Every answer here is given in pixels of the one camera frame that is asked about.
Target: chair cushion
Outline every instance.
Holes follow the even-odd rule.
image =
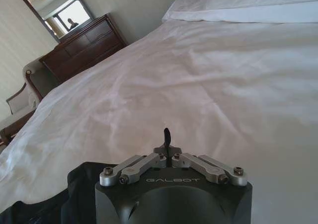
[[[19,93],[18,96],[11,99],[9,102],[10,109],[12,113],[17,113],[19,110],[24,109],[29,104],[29,94],[27,87]]]
[[[19,110],[15,114],[9,116],[8,118],[4,119],[0,122],[0,130],[12,125],[14,122],[21,119],[23,116],[29,114],[30,112],[34,111],[34,107],[26,106],[23,109]]]

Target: window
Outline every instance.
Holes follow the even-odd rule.
[[[88,14],[78,0],[59,12],[57,16],[61,18],[62,22],[67,26],[68,29],[71,27],[71,24],[68,22],[69,18],[74,23],[78,24],[82,24],[89,19]]]
[[[62,32],[67,34],[71,31],[71,24],[68,22],[69,19],[80,25],[90,18],[82,4],[78,0],[75,0],[53,15],[53,19]]]

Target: screw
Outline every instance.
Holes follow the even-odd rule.
[[[119,178],[119,183],[120,183],[120,184],[127,184],[128,181],[129,181],[129,178],[128,178],[127,175],[122,175],[122,176],[120,176],[120,178]]]
[[[221,174],[218,178],[219,184],[226,184],[229,181],[229,178],[225,174]]]
[[[179,153],[175,153],[175,154],[174,154],[174,157],[175,157],[176,159],[180,159],[180,154],[179,154]]]
[[[237,175],[237,176],[243,176],[244,169],[242,169],[241,167],[235,167],[234,168],[234,174]]]
[[[106,167],[104,168],[104,174],[106,176],[112,175],[113,174],[113,168],[112,167]]]

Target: metal clamp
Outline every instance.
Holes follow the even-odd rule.
[[[212,183],[225,184],[229,180],[223,169],[212,166],[188,153],[176,154],[172,158],[172,165],[174,167],[191,167]]]
[[[99,175],[99,184],[101,186],[104,186],[104,187],[109,187],[109,186],[115,185],[118,182],[118,178],[121,174],[121,171],[124,168],[135,164],[136,162],[138,162],[141,159],[143,159],[143,156],[135,155],[135,156],[125,160],[121,164],[115,166],[114,168],[111,168],[111,167],[105,168],[104,171],[101,172]]]
[[[151,153],[134,165],[124,168],[121,172],[119,183],[131,184],[139,181],[140,176],[151,167],[165,167],[166,157],[162,154]]]
[[[210,158],[206,155],[200,155],[198,158],[214,167],[219,167],[224,170],[227,176],[230,178],[230,183],[235,186],[246,186],[247,185],[247,174],[240,167],[231,168],[227,165],[218,162],[217,160]]]

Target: wrinkled sheet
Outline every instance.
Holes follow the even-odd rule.
[[[85,161],[163,143],[242,166],[255,224],[317,223],[318,25],[168,21],[40,103],[0,155],[0,210]]]

